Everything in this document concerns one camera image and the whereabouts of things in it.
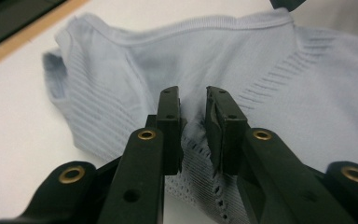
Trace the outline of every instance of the knitted fabric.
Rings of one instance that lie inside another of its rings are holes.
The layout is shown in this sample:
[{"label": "knitted fabric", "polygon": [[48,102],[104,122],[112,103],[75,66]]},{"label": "knitted fabric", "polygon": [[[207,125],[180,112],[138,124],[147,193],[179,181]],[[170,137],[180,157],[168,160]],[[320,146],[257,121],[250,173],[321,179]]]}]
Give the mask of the knitted fabric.
[{"label": "knitted fabric", "polygon": [[44,56],[51,101],[75,145],[106,161],[156,114],[159,92],[179,86],[183,172],[166,191],[218,223],[247,223],[236,177],[213,177],[205,129],[206,87],[231,93],[251,127],[277,133],[308,166],[358,163],[358,37],[296,27],[285,9],[214,16],[149,32],[73,19]]}]

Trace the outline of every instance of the ribbed knit pattern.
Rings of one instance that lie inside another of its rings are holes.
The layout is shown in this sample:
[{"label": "ribbed knit pattern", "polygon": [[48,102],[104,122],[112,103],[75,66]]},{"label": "ribbed knit pattern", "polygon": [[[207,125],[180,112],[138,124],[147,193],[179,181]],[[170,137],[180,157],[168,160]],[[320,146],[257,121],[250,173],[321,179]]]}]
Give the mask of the ribbed knit pattern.
[{"label": "ribbed knit pattern", "polygon": [[231,93],[252,127],[271,129],[307,165],[358,162],[358,37],[301,28],[285,9],[183,21],[134,33],[74,19],[44,56],[51,101],[75,145],[106,161],[179,86],[183,172],[166,191],[218,223],[248,223],[236,177],[213,176],[203,127],[206,87]]}]

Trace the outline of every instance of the white tabletop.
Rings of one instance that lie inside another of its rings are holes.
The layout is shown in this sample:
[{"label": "white tabletop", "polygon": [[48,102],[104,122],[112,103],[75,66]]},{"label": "white tabletop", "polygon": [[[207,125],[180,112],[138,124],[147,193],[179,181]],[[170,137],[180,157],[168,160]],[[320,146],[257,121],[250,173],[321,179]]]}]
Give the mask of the white tabletop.
[{"label": "white tabletop", "polygon": [[[99,158],[74,147],[69,128],[49,101],[44,84],[41,54],[57,47],[54,35],[68,19],[91,12],[108,24],[141,31],[199,16],[240,17],[270,9],[268,0],[93,0],[6,57],[0,62],[0,218],[18,216],[57,166],[68,161],[103,165]],[[358,1],[309,0],[293,16],[300,25],[358,35]],[[164,223],[213,222],[167,195]]]}]

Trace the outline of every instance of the wooden edge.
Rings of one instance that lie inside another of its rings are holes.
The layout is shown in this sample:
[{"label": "wooden edge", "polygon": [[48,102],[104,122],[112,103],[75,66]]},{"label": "wooden edge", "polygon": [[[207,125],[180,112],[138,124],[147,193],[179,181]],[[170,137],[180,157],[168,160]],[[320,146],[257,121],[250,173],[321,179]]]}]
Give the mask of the wooden edge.
[{"label": "wooden edge", "polygon": [[0,61],[89,0],[68,0],[0,43]]}]

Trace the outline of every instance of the cloth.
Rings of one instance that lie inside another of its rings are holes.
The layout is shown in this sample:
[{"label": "cloth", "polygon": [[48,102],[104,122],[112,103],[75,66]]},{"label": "cloth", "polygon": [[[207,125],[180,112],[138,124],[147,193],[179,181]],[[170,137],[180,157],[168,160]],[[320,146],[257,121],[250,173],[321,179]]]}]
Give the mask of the cloth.
[{"label": "cloth", "polygon": [[149,32],[73,19],[44,55],[51,101],[78,148],[106,161],[157,112],[159,92],[179,86],[183,172],[166,191],[218,223],[246,223],[236,177],[213,177],[203,121],[206,87],[231,93],[251,127],[277,133],[308,166],[358,163],[358,37],[296,27],[281,8],[213,16]]}]

